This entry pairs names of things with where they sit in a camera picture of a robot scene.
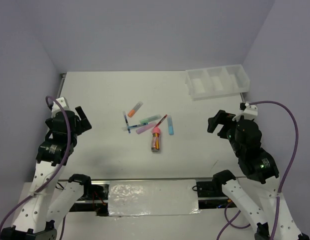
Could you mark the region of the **pink-capped clear tube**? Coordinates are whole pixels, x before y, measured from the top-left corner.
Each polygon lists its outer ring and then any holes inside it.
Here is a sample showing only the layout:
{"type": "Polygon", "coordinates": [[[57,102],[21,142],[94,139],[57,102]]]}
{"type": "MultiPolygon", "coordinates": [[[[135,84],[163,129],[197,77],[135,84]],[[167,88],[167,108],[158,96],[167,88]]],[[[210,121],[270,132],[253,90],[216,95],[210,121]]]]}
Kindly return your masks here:
{"type": "Polygon", "coordinates": [[[152,139],[151,139],[151,151],[157,153],[160,151],[160,137],[161,130],[159,127],[154,127],[152,130],[152,139]]]}

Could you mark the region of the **blue highlighter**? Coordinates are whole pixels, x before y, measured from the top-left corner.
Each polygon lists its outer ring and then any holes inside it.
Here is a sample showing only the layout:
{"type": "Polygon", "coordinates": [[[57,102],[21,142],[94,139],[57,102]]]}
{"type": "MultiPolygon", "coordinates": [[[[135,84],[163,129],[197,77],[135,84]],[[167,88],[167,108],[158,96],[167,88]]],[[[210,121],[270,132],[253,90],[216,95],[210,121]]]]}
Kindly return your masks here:
{"type": "Polygon", "coordinates": [[[174,135],[173,119],[171,115],[167,116],[168,134],[170,136],[174,135]]]}

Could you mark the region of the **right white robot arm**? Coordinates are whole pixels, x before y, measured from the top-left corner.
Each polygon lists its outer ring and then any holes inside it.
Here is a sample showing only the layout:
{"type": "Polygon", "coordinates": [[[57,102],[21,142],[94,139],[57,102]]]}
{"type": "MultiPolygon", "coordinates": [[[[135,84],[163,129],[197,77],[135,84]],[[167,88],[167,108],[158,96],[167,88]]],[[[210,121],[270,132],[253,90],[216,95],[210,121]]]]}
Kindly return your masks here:
{"type": "Polygon", "coordinates": [[[256,116],[256,109],[239,115],[219,110],[208,119],[207,131],[213,133],[222,125],[217,135],[229,141],[260,204],[243,190],[229,170],[213,175],[212,190],[233,201],[252,227],[256,240],[307,240],[309,236],[297,227],[279,190],[281,178],[276,162],[261,147],[262,132],[254,121],[256,116]]]}

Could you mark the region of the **orange highlighter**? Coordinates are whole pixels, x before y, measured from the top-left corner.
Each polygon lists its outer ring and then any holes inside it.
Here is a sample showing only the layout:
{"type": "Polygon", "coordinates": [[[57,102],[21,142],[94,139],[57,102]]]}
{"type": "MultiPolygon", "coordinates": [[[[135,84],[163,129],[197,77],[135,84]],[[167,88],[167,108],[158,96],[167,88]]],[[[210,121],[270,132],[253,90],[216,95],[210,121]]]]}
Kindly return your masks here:
{"type": "Polygon", "coordinates": [[[140,107],[143,105],[142,101],[139,101],[127,114],[128,117],[132,118],[135,113],[140,109],[140,107]]]}

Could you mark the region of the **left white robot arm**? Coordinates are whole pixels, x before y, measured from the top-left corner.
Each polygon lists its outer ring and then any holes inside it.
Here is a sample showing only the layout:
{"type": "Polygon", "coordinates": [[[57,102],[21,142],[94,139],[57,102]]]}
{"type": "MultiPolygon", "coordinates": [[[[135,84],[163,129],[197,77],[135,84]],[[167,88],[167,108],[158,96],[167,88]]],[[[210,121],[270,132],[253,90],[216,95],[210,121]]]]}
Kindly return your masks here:
{"type": "Polygon", "coordinates": [[[58,111],[45,123],[49,131],[38,148],[29,195],[17,205],[21,211],[12,226],[1,229],[1,240],[55,240],[58,226],[74,203],[92,196],[91,178],[75,173],[59,196],[52,199],[77,137],[92,128],[82,107],[58,111]]]}

